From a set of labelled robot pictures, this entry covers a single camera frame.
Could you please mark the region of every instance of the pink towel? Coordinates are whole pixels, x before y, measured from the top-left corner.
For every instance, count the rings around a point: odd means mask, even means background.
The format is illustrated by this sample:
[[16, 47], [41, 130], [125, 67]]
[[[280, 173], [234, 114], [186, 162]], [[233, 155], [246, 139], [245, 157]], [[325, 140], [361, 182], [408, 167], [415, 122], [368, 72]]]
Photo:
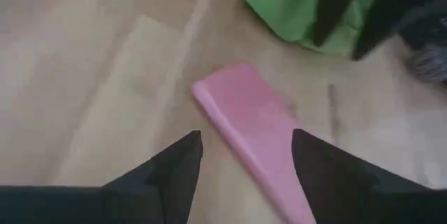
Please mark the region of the pink towel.
[[198, 81], [193, 93], [286, 220], [315, 224], [292, 158], [292, 133], [300, 124], [268, 83], [238, 64]]

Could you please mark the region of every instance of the green cloth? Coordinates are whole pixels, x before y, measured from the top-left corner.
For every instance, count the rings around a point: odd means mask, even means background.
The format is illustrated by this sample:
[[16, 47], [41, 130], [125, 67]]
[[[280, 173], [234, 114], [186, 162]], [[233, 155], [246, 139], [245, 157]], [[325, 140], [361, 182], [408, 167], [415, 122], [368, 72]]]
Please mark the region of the green cloth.
[[318, 0], [245, 0], [282, 39], [326, 54], [348, 55], [374, 0], [353, 0], [342, 21], [321, 47], [312, 40]]

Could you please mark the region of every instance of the black object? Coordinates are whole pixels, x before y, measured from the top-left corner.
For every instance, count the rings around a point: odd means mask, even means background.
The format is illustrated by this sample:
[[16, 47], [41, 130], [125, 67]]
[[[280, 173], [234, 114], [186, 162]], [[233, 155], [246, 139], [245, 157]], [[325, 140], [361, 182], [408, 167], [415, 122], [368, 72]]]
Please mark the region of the black object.
[[195, 130], [100, 188], [2, 186], [0, 222], [186, 224], [202, 155]]
[[[415, 17], [447, 11], [447, 6], [435, 5], [436, 0], [376, 0], [353, 52], [361, 59], [383, 39], [403, 29]], [[319, 0], [314, 25], [314, 43], [321, 46], [338, 24], [351, 0]]]
[[447, 223], [447, 191], [435, 191], [293, 132], [293, 162], [318, 224]]

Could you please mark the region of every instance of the green fabric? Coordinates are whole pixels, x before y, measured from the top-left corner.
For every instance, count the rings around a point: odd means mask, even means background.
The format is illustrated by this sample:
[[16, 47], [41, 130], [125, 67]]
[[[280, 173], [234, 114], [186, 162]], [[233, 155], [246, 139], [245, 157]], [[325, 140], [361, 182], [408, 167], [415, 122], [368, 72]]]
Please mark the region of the green fabric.
[[374, 0], [353, 0], [326, 43], [312, 42], [318, 0], [245, 0], [282, 39], [326, 54], [348, 55]]

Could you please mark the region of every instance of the wooden floor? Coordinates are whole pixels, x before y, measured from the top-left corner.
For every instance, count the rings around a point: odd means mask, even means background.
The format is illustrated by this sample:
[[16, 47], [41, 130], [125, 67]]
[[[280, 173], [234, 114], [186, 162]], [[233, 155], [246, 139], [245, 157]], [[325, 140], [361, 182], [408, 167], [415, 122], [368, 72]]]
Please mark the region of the wooden floor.
[[98, 186], [190, 130], [205, 155], [190, 223], [280, 223], [189, 87], [254, 65], [305, 129], [447, 187], [447, 93], [387, 41], [361, 62], [278, 40], [242, 0], [1, 0], [0, 184]]

